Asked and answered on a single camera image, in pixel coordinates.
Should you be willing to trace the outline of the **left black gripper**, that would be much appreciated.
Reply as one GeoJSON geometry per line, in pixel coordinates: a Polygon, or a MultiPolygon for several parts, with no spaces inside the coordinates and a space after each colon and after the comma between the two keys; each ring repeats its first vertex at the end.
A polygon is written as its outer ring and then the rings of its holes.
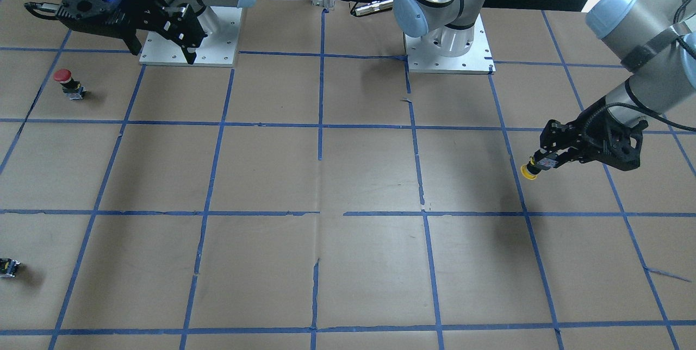
{"type": "Polygon", "coordinates": [[[623,108],[640,113],[642,108],[620,102],[609,105],[607,107],[606,99],[602,98],[585,109],[576,121],[562,124],[549,120],[540,135],[539,156],[554,162],[551,169],[591,161],[622,171],[637,169],[641,165],[642,131],[648,123],[641,121],[628,127],[617,121],[611,112],[623,108]]]}

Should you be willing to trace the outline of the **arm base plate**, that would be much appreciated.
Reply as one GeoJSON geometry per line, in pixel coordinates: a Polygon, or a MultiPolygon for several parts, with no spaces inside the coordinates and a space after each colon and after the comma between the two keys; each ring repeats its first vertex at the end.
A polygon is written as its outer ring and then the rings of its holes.
{"type": "Polygon", "coordinates": [[[139,63],[169,67],[223,67],[235,65],[245,8],[207,7],[198,20],[204,36],[182,35],[183,48],[155,32],[147,35],[139,63]]]}
{"type": "Polygon", "coordinates": [[[479,15],[465,30],[439,28],[427,35],[403,35],[408,70],[413,73],[492,74],[496,68],[479,15]]]}

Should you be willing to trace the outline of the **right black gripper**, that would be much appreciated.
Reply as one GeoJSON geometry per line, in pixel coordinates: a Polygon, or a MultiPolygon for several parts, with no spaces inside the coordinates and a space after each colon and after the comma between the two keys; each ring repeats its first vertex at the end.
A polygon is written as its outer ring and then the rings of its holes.
{"type": "Polygon", "coordinates": [[[74,32],[120,39],[132,55],[142,48],[139,29],[159,33],[179,46],[187,64],[193,65],[206,32],[188,3],[163,5],[164,0],[62,0],[57,19],[74,32]]]}

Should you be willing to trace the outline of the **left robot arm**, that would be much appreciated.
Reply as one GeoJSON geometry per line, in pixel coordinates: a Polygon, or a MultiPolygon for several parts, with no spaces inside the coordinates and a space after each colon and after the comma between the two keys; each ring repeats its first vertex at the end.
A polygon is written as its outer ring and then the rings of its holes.
{"type": "MultiPolygon", "coordinates": [[[[429,41],[443,58],[465,55],[485,0],[393,0],[406,39],[429,41]]],[[[565,124],[550,120],[520,171],[533,180],[567,162],[619,170],[641,164],[649,118],[694,96],[694,0],[600,0],[585,17],[631,76],[565,124]]]]}

